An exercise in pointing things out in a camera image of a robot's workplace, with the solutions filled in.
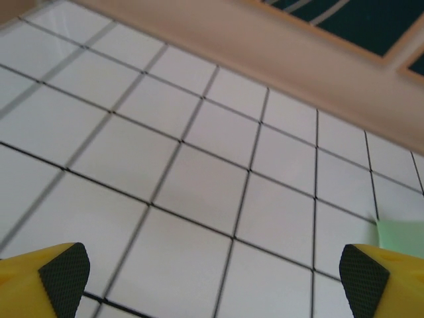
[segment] light green sticky note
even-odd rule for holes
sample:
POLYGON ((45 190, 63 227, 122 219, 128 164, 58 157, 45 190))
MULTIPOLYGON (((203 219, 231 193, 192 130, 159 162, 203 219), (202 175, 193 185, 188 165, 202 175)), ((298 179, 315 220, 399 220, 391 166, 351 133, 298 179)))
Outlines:
POLYGON ((380 247, 424 258, 424 222, 377 221, 380 247))

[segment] yellow plastic part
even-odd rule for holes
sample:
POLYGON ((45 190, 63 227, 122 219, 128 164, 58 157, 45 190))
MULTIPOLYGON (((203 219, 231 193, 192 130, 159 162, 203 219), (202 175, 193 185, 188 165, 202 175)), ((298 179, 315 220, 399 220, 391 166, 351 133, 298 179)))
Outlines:
POLYGON ((424 259, 355 244, 390 272, 374 318, 424 317, 424 259))
POLYGON ((60 244, 0 261, 0 317, 56 318, 38 269, 73 244, 60 244))

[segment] black textured pad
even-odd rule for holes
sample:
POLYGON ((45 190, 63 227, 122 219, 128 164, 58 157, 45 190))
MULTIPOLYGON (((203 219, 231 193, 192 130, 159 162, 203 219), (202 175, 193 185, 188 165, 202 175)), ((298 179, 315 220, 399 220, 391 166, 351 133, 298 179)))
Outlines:
POLYGON ((38 270, 57 318, 75 317, 89 271, 82 243, 75 243, 38 270))
POLYGON ((389 271, 354 245, 344 247, 340 277, 355 318, 373 318, 389 271))

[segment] floor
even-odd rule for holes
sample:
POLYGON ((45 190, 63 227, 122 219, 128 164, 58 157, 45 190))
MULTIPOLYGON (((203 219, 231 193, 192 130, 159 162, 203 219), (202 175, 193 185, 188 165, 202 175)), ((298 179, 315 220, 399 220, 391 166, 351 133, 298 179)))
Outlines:
POLYGON ((423 157, 73 3, 0 63, 0 257, 84 243, 78 318, 352 317, 343 246, 424 221, 423 157))

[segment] white tile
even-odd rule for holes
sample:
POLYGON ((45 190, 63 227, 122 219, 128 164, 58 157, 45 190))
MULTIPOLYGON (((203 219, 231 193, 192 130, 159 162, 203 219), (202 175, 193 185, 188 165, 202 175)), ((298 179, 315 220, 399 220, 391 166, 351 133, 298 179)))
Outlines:
POLYGON ((105 114, 42 86, 2 120, 0 138, 63 165, 105 114))
POLYGON ((342 283, 315 273, 314 318, 354 318, 342 283))
POLYGON ((199 98, 145 77, 119 108, 119 113, 180 138, 199 98))
POLYGON ((99 318, 134 318, 136 316, 126 313, 125 311, 116 309, 114 307, 103 305, 98 316, 99 318))
POLYGON ((236 111, 259 119, 265 93, 266 87, 221 68, 207 96, 236 111))
POLYGON ((47 7, 45 11, 33 15, 29 20, 79 43, 87 42, 111 22, 110 19, 67 1, 47 7))
POLYGON ((197 94, 202 94, 214 69, 215 66, 212 63, 197 56, 177 48, 168 48, 150 73, 197 94))
POLYGON ((218 318, 310 315, 311 272, 235 243, 218 318))
POLYGON ((109 299, 154 317, 209 318, 229 243, 152 209, 109 299))
POLYGON ((232 234, 246 175, 236 166, 183 146, 156 202, 232 234))
POLYGON ((85 290, 101 295, 146 205, 67 174, 1 253, 82 242, 90 259, 85 290))
POLYGON ((375 219, 370 172, 325 152, 318 153, 317 197, 375 219))
POLYGON ((91 142, 74 169, 149 200, 177 142, 113 117, 91 142))
POLYGON ((270 91, 264 123, 315 144, 317 110, 277 91, 270 91))
POLYGON ((143 70, 163 45, 141 32, 117 25, 92 48, 143 70))
POLYGON ((377 227, 368 221, 318 202, 315 267, 340 278, 339 262, 346 244, 377 246, 377 227))
POLYGON ((312 265, 313 199, 250 175, 237 237, 312 265))
POLYGON ((254 121, 204 102, 186 140, 247 167, 258 126, 254 121))
POLYGON ((4 146, 0 162, 1 242, 59 170, 4 146))
POLYGON ((368 134, 372 169, 415 189, 421 190, 409 150, 368 134))
POLYGON ((325 113, 319 113, 319 140, 321 148, 369 168, 365 133, 351 124, 325 113))
POLYGON ((421 183, 424 186, 424 157, 420 156, 419 154, 413 154, 413 156, 415 158, 415 164, 417 165, 417 170, 421 179, 421 183))
POLYGON ((407 187, 374 174, 381 220, 424 221, 424 197, 407 187))
POLYGON ((138 75, 125 66, 85 51, 49 83, 110 109, 138 75))
POLYGON ((0 63, 41 78, 76 49, 56 36, 19 24, 0 38, 0 63))
POLYGON ((253 169, 289 186, 313 194, 315 148, 262 127, 253 169))
POLYGON ((87 297, 82 297, 79 302, 79 306, 76 312, 75 318, 91 318, 93 317, 94 311, 97 309, 97 303, 95 300, 92 300, 87 297))
POLYGON ((0 111, 33 83, 30 79, 0 68, 0 111))

